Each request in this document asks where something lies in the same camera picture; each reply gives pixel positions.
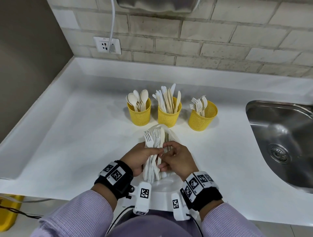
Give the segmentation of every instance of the person's right hand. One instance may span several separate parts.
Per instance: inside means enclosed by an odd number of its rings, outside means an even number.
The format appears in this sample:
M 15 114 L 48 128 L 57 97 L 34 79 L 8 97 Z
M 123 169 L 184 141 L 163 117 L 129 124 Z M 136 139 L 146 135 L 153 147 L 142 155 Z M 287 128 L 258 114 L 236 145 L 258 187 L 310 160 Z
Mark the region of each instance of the person's right hand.
M 162 155 L 164 161 L 158 167 L 161 171 L 173 170 L 185 181 L 188 176 L 199 171 L 188 148 L 175 141 L 165 142 L 163 147 L 173 147 L 172 150 Z

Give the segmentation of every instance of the power socket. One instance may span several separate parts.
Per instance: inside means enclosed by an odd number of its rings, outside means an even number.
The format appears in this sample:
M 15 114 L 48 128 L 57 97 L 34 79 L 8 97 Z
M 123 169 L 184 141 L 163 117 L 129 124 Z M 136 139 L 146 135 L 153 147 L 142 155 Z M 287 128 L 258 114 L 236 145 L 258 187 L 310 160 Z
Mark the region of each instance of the power socket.
M 99 53 L 111 53 L 111 54 L 122 54 L 121 45 L 119 39 L 112 39 L 110 52 L 108 51 L 109 38 L 96 37 L 94 36 L 94 41 Z

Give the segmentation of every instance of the black cable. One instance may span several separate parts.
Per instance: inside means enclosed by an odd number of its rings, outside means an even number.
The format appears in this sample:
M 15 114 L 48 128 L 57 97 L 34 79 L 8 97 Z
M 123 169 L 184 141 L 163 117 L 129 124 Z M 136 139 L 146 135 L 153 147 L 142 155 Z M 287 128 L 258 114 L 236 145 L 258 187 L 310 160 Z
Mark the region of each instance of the black cable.
M 116 220 L 123 214 L 123 212 L 126 211 L 126 210 L 129 209 L 129 208 L 135 208 L 135 206 L 126 207 L 126 208 L 118 215 L 118 217 L 116 217 L 116 219 L 113 221 L 113 223 L 112 223 L 111 227 L 109 228 L 109 230 L 107 231 L 107 233 L 110 232 L 112 226 L 115 224 Z
M 200 229 L 200 226 L 198 225 L 197 221 L 193 218 L 193 216 L 190 215 L 190 214 L 187 214 L 187 213 L 186 213 L 186 216 L 190 216 L 191 219 L 193 219 L 193 221 L 196 223 L 196 225 L 197 225 L 197 227 L 198 227 L 198 229 L 199 229 L 199 231 L 200 231 L 200 233 L 201 233 L 201 236 L 203 237 L 203 234 L 202 234 L 202 231 L 201 231 L 201 229 Z
M 8 210 L 10 212 L 13 212 L 13 213 L 22 214 L 22 215 L 24 215 L 26 217 L 33 218 L 33 219 L 40 219 L 42 217 L 42 216 L 36 216 L 36 215 L 29 215 L 29 214 L 26 214 L 25 212 L 22 212 L 20 210 L 12 208 L 12 207 L 4 207 L 4 206 L 0 205 L 0 208 L 6 209 L 6 210 Z

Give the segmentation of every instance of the sink drain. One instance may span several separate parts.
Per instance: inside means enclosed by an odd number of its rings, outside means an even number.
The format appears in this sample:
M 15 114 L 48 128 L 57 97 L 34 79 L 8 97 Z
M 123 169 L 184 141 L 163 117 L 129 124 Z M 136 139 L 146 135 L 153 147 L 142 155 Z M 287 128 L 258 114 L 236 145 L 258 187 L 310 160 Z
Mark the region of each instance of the sink drain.
M 287 164 L 289 162 L 285 148 L 278 144 L 269 145 L 269 154 L 278 163 Z

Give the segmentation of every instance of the brick wall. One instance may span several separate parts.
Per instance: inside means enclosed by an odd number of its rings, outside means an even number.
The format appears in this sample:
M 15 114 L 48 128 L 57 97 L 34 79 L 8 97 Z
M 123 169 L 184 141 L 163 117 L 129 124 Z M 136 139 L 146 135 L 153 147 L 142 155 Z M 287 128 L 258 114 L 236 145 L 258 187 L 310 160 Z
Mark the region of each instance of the brick wall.
M 313 1 L 201 0 L 187 15 L 116 4 L 120 56 L 93 41 L 109 37 L 110 0 L 48 2 L 76 56 L 313 78 Z

